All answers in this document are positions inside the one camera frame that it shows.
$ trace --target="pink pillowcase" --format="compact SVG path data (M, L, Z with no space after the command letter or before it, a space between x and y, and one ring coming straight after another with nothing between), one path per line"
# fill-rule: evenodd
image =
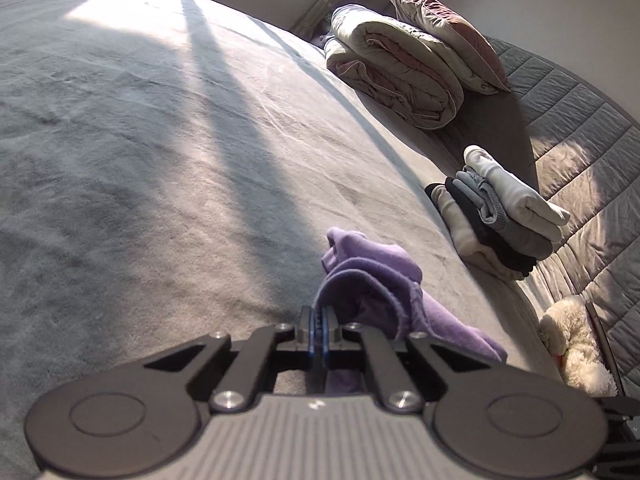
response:
M438 0L390 0L401 22L447 43L469 68L496 88L509 90L504 67L489 42L471 23Z

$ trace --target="mattress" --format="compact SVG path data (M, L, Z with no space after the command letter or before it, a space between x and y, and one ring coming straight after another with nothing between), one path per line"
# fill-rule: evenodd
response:
M640 399L638 122L554 63L505 41L491 43L511 94L469 92L459 115L435 136L458 164L466 145L480 144L572 213L556 252L522 290L541 310L571 294L593 300L625 393Z
M526 295L467 269L424 194L447 147L324 63L209 0L0 0L4 480L36 474L22 422L50 388L294 319L331 226L404 247L511 364L558 378Z

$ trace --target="purple cloth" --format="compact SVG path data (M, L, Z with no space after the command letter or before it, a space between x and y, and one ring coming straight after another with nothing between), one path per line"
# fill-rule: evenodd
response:
M404 339L409 332L434 337L505 362L504 348L477 328L463 324L422 290L422 271L400 246L367 240L356 231L331 228L330 248L322 257L327 277L316 295L320 312L331 305L338 321L351 321L382 330L389 339ZM327 376L331 394L356 392L358 375L336 370Z

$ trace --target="gray folded clothing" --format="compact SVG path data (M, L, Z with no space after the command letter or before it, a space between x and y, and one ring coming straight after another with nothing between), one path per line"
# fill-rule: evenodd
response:
M554 251L551 241L511 219L484 177L468 166L465 171L457 172L456 177L454 184L476 204L482 222L496 231L514 251L537 260L551 255Z

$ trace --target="stuffed animal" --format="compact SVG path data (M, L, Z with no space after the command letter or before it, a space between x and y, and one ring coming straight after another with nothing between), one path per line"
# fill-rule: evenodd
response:
M617 394L613 376L602 363L582 298L569 296L554 303L540 320L538 333L566 384L591 397Z

